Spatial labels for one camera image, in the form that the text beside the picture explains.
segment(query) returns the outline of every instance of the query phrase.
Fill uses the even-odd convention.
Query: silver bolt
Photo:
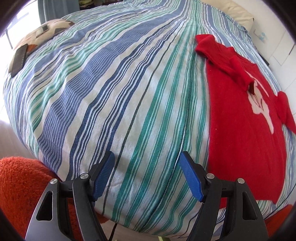
[[[244,179],[242,179],[242,178],[238,178],[237,181],[238,181],[238,183],[240,183],[240,184],[244,184]]]
[[[56,184],[56,183],[57,183],[57,179],[56,178],[50,180],[50,184]]]
[[[208,179],[213,179],[214,177],[215,177],[215,175],[212,174],[212,173],[208,173],[208,174],[207,174],[207,178],[208,178]]]
[[[86,179],[86,178],[88,178],[88,174],[87,173],[82,173],[81,175],[80,175],[80,178],[81,179]]]

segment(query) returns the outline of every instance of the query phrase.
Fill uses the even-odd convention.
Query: orange fuzzy fabric
[[[23,238],[34,209],[53,178],[58,177],[38,160],[23,157],[0,160],[0,208]],[[68,206],[74,237],[82,240],[73,201]],[[108,220],[97,216],[100,223]]]

